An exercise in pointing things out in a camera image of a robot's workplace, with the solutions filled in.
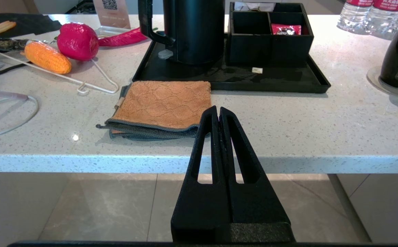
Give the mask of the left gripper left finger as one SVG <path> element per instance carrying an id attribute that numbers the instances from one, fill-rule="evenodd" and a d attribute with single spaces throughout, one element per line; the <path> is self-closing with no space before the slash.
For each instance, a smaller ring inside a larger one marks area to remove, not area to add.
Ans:
<path id="1" fill-rule="evenodd" d="M 198 175 L 206 135 L 211 136 L 212 184 L 200 184 Z M 216 106 L 202 114 L 186 175 L 171 218 L 175 243 L 228 243 L 230 205 L 222 164 Z"/>

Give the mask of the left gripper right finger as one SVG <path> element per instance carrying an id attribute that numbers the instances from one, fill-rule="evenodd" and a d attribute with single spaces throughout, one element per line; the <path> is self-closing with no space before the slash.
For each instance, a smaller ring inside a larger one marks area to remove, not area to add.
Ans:
<path id="1" fill-rule="evenodd" d="M 219 114 L 232 243 L 294 243 L 291 221 L 236 115 Z"/>

